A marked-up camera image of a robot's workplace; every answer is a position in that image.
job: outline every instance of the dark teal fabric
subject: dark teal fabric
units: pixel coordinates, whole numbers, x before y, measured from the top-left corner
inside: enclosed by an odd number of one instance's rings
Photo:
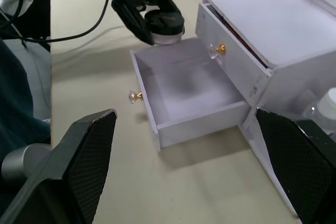
[[[26,71],[0,39],[0,163],[33,143],[50,143],[50,125],[34,118]]]

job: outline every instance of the drawer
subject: drawer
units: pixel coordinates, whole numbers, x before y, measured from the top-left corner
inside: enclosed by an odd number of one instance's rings
[[[198,9],[196,34],[210,50],[211,45],[217,48],[225,45],[226,52],[211,53],[227,76],[234,83],[236,88],[244,96],[250,105],[255,105],[269,77],[268,68],[264,66],[253,52],[243,45],[244,42],[225,25],[225,21],[220,17],[210,4],[200,4]]]
[[[250,106],[199,39],[131,56],[158,151],[246,118]]]

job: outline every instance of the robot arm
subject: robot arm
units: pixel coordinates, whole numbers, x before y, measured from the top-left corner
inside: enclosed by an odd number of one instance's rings
[[[149,6],[144,17],[140,14]],[[141,41],[149,44],[174,44],[184,33],[184,19],[172,0],[113,0],[112,8],[126,27]]]

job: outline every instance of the white plastic bottle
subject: white plastic bottle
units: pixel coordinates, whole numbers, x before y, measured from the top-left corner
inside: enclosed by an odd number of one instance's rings
[[[336,132],[336,88],[330,89],[320,101],[312,102],[303,112],[328,135]]]

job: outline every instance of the bottle cap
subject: bottle cap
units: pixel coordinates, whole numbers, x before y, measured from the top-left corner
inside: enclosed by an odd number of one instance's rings
[[[319,101],[319,112],[328,119],[336,120],[336,88],[330,89]]]

